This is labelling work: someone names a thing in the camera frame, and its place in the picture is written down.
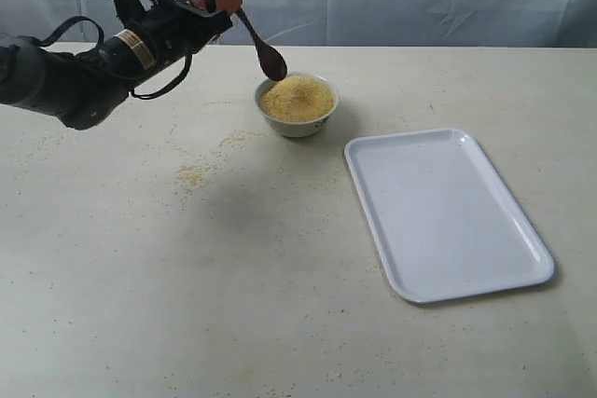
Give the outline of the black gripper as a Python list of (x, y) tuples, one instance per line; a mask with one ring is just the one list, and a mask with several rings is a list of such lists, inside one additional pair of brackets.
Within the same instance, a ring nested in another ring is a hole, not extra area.
[(227, 30), (217, 10), (237, 12), (243, 0), (151, 0), (151, 8), (132, 22), (155, 62), (152, 72), (193, 55)]

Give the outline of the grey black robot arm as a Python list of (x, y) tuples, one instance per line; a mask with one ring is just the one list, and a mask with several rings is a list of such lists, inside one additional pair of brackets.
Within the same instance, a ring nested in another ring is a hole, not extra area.
[(49, 50), (74, 25), (50, 36), (1, 36), (1, 103), (55, 117), (74, 130), (102, 123), (130, 97), (155, 100), (187, 77), (193, 56), (232, 26), (243, 0), (151, 0), (124, 28), (79, 52)]

